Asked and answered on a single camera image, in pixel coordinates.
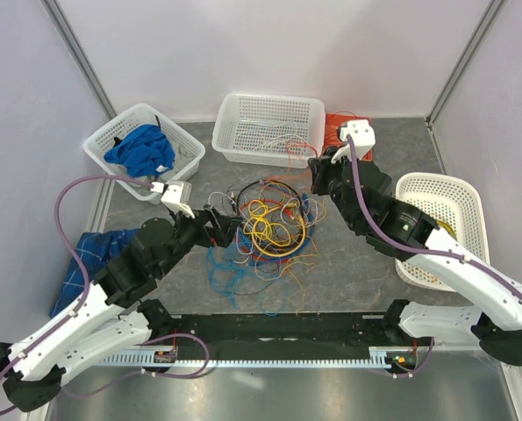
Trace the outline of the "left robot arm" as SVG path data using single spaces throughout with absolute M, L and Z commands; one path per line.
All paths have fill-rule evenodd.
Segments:
M 147 220 L 55 318 L 19 342 L 0 342 L 0 385 L 13 409 L 37 410 L 89 364 L 126 346 L 169 341 L 173 318 L 147 294 L 194 246 L 229 246 L 243 222 L 210 205 L 174 218 Z

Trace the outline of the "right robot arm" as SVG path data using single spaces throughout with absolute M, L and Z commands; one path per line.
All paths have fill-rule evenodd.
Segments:
M 522 366 L 522 284 L 459 244 L 433 217 L 388 192 L 376 164 L 310 158 L 311 192 L 329 196 L 347 227 L 378 253 L 440 278 L 467 306 L 428 306 L 396 299 L 382 321 L 383 338 L 402 345 L 427 338 L 478 345 L 490 357 Z

